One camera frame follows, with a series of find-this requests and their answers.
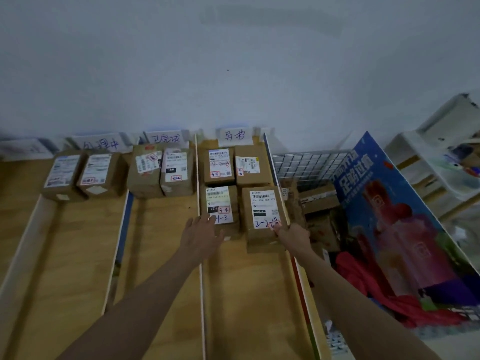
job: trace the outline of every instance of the blue poster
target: blue poster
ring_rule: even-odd
[[[368,132],[333,175],[348,248],[384,292],[438,305],[480,303],[480,277]]]

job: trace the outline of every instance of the metal wire rack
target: metal wire rack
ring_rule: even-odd
[[[300,192],[330,179],[350,150],[308,151],[273,155],[278,179],[296,179]]]

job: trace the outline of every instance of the red cloth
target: red cloth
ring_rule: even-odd
[[[377,302],[392,311],[405,316],[400,322],[414,328],[427,325],[459,325],[467,319],[447,309],[424,311],[415,296],[385,296],[373,274],[348,252],[341,252],[336,260],[337,272],[363,295],[370,294]]]

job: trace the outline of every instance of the hand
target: hand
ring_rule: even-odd
[[[207,260],[220,246],[225,238],[225,232],[220,231],[215,236],[215,216],[203,215],[202,217],[190,218],[185,224],[180,239],[179,254],[183,254],[195,267],[202,261]]]
[[[273,226],[273,230],[283,246],[299,261],[303,256],[314,252],[310,245],[310,232],[299,224],[292,223],[290,228],[285,229],[281,223],[278,223]]]

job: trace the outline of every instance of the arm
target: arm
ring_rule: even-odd
[[[322,293],[322,305],[357,360],[440,358],[422,340],[378,308],[325,263],[310,246],[310,233],[293,223],[273,228]]]
[[[141,359],[192,270],[223,242],[215,217],[187,221],[177,252],[75,340],[59,359]]]

